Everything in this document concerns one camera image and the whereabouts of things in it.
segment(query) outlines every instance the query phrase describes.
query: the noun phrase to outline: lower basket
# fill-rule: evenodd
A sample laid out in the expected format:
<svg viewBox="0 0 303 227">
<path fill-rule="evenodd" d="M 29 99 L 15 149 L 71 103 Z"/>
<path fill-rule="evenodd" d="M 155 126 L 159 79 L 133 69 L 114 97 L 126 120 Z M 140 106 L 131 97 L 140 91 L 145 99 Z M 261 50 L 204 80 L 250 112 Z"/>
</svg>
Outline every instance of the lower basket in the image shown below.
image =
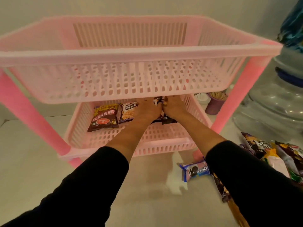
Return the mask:
<svg viewBox="0 0 303 227">
<path fill-rule="evenodd" d="M 210 119 L 207 117 L 193 94 L 182 95 L 181 99 L 184 101 L 189 113 L 206 126 L 211 126 Z M 71 146 L 71 150 L 68 154 L 59 156 L 59 158 L 63 160 L 70 160 L 76 157 L 86 158 L 92 155 L 98 148 L 104 146 L 124 129 L 127 126 L 127 123 L 120 124 L 119 128 L 87 132 L 93 118 L 94 107 L 130 101 L 134 101 L 134 99 L 78 103 L 64 138 Z M 143 134 L 134 152 L 134 156 L 189 150 L 195 147 L 195 143 L 179 123 L 165 125 L 153 123 L 148 126 Z"/>
</svg>

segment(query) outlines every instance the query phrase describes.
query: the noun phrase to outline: black sleeve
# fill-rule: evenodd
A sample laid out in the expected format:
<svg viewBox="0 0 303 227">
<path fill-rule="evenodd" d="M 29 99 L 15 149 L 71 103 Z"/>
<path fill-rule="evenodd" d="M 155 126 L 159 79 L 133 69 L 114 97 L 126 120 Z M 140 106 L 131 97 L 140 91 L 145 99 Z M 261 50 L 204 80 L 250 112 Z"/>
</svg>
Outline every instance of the black sleeve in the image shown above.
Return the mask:
<svg viewBox="0 0 303 227">
<path fill-rule="evenodd" d="M 282 226 L 283 223 L 297 226 L 303 192 L 282 173 L 231 141 L 212 148 L 206 155 L 206 162 L 229 191 L 250 227 Z"/>
<path fill-rule="evenodd" d="M 39 206 L 3 226 L 104 226 L 128 169 L 119 151 L 101 147 Z"/>
</svg>

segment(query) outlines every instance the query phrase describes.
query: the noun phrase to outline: human hand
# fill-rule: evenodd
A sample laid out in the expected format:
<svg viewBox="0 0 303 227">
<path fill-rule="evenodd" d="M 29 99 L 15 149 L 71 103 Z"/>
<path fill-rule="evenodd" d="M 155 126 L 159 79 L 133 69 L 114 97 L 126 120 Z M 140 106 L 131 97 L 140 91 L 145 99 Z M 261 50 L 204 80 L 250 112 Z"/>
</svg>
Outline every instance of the human hand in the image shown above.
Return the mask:
<svg viewBox="0 0 303 227">
<path fill-rule="evenodd" d="M 138 106 L 134 112 L 134 117 L 148 121 L 151 123 L 159 117 L 162 111 L 162 103 L 154 104 L 154 99 L 151 98 L 139 98 L 137 99 Z"/>
<path fill-rule="evenodd" d="M 188 114 L 184 102 L 180 96 L 166 96 L 163 103 L 163 111 L 169 117 L 178 121 L 179 118 Z"/>
</svg>

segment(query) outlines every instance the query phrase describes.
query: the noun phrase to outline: white tile floor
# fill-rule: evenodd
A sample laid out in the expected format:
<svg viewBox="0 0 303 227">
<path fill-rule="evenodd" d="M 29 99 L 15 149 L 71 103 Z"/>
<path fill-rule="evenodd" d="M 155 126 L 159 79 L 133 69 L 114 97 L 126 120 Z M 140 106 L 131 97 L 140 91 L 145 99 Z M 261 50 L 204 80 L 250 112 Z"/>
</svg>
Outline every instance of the white tile floor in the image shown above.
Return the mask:
<svg viewBox="0 0 303 227">
<path fill-rule="evenodd" d="M 70 118 L 47 121 L 63 135 Z M 229 122 L 222 134 L 238 142 L 236 130 Z M 191 151 L 133 158 L 106 226 L 237 226 L 212 177 L 181 181 L 176 163 L 191 160 Z M 20 121 L 6 122 L 0 128 L 0 225 L 34 208 L 72 171 Z"/>
</svg>

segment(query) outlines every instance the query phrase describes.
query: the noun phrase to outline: person's right hand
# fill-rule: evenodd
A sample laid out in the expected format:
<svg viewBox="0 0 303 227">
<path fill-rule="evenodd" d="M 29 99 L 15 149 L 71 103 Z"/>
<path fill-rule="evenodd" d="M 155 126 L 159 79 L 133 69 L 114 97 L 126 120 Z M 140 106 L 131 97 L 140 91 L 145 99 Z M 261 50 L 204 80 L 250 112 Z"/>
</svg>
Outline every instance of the person's right hand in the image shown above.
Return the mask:
<svg viewBox="0 0 303 227">
<path fill-rule="evenodd" d="M 188 114 L 184 102 L 180 96 L 166 96 L 162 109 L 169 117 L 178 121 L 181 116 Z"/>
</svg>

